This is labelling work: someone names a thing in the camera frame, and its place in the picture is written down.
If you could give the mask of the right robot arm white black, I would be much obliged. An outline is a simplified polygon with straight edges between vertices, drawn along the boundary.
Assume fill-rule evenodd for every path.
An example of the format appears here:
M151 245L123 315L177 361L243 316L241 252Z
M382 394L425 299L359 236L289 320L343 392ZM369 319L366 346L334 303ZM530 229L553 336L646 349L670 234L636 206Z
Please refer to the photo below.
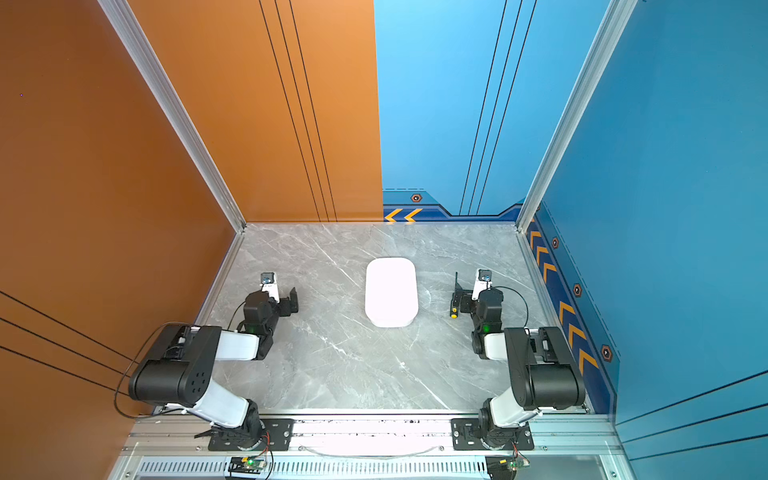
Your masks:
M454 285L450 316L472 320L472 349L483 360L507 365L509 386L483 403L476 423L454 430L458 449L531 450L529 423L549 411L584 404L587 389L563 332L557 327L505 327L505 289L494 286L492 272L476 271L474 285Z

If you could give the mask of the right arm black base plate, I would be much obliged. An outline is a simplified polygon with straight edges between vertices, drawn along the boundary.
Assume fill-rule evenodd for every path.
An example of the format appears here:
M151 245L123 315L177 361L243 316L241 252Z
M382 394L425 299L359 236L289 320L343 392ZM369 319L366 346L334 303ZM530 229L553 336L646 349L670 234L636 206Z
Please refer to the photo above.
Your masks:
M532 451L535 448L529 425L515 428L492 426L484 430L477 417L453 418L450 424L453 449L457 451Z

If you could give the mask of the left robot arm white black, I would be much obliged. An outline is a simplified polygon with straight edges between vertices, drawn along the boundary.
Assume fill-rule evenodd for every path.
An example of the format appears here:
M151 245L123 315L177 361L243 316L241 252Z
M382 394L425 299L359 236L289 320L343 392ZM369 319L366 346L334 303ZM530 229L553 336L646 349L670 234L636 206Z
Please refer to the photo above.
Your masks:
M196 436L207 438L211 450L265 450L269 430L257 403L213 380L213 369L218 361L265 359L278 321L298 312L296 289L281 297L273 284L264 284L246 297L244 319L234 330L165 325L131 374L128 394L135 401L206 421L208 428Z

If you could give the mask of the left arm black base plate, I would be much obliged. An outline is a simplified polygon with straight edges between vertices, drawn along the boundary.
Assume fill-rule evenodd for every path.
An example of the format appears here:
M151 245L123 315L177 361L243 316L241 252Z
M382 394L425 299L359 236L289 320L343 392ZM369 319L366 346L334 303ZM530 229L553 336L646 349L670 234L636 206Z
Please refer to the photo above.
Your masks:
M294 420L291 418L261 418L256 433L242 429L215 430L208 444L214 452L235 451L261 452L287 451L293 435Z

